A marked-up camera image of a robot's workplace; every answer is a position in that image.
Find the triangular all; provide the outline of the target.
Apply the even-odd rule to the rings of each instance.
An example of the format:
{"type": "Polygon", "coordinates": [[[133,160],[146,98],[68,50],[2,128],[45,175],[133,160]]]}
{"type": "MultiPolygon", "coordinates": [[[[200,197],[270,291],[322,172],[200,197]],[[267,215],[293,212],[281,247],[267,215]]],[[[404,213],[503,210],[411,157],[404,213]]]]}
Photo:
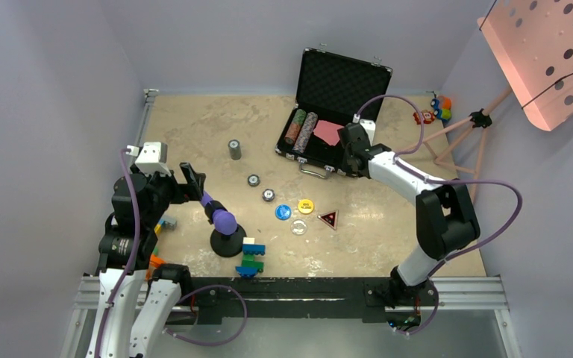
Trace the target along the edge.
{"type": "Polygon", "coordinates": [[[324,222],[332,230],[336,230],[338,227],[338,216],[339,216],[339,211],[333,210],[328,213],[317,215],[317,218],[322,222],[324,222]]]}

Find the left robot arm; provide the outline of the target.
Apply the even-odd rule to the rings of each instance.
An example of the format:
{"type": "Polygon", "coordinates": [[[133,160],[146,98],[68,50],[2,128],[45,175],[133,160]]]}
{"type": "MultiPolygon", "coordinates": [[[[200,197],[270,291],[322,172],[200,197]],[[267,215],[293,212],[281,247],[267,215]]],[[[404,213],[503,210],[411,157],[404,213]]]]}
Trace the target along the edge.
{"type": "Polygon", "coordinates": [[[203,196],[205,174],[190,163],[179,167],[185,183],[174,175],[146,175],[132,166],[113,185],[113,212],[98,245],[98,308],[86,357],[129,355],[138,294],[158,241],[155,228],[170,205],[203,196]]]}

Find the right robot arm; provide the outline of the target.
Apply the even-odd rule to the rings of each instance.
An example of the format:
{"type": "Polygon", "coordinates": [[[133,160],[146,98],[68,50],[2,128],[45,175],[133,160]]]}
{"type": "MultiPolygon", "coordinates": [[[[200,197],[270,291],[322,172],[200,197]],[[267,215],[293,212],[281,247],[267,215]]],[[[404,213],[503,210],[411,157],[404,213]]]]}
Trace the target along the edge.
{"type": "Polygon", "coordinates": [[[376,293],[390,307],[412,303],[438,264],[480,236],[468,187],[432,178],[389,147],[371,144],[362,125],[351,123],[338,134],[352,173],[387,185],[414,206],[417,246],[390,272],[387,288],[376,293]]]}

